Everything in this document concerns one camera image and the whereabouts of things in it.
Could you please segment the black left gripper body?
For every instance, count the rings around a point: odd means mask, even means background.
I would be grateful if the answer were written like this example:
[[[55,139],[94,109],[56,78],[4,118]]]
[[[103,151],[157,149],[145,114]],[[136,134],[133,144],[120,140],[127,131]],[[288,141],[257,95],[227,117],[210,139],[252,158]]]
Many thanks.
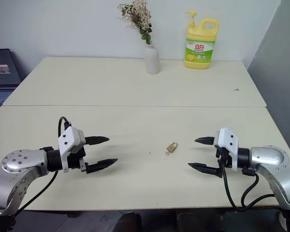
[[[80,169],[81,172],[86,171],[86,164],[84,156],[86,155],[85,149],[82,147],[77,152],[70,152],[67,156],[68,170]]]

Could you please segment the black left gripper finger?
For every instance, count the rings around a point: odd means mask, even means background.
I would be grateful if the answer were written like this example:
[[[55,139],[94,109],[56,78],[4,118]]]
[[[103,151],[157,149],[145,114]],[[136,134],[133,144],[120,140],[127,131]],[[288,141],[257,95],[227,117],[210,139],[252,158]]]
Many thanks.
[[[89,136],[85,137],[86,145],[97,145],[109,141],[110,139],[104,136]]]
[[[93,172],[103,170],[103,169],[113,165],[115,162],[117,162],[117,160],[118,159],[104,159],[104,160],[98,161],[97,163],[91,164],[91,165],[86,163],[86,173],[90,174]]]

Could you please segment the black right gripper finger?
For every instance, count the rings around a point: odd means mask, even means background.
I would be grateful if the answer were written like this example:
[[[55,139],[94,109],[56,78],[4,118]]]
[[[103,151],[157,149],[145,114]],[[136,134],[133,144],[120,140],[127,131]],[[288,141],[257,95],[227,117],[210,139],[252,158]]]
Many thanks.
[[[218,168],[208,167],[202,163],[188,163],[188,165],[201,173],[218,176]]]
[[[213,145],[214,144],[214,137],[207,136],[207,137],[200,137],[194,140],[194,142],[204,144],[204,145]]]

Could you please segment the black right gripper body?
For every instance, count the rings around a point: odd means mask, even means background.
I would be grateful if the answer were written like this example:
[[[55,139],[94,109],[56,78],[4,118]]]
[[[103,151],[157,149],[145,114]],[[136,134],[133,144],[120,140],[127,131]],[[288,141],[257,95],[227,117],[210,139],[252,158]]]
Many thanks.
[[[216,157],[218,158],[218,164],[219,164],[219,168],[218,168],[218,177],[222,178],[223,174],[222,174],[222,166],[224,166],[225,168],[231,168],[232,167],[232,158],[229,155],[229,151],[224,148],[224,147],[219,147],[218,145],[215,145],[215,148],[217,149],[216,151]]]

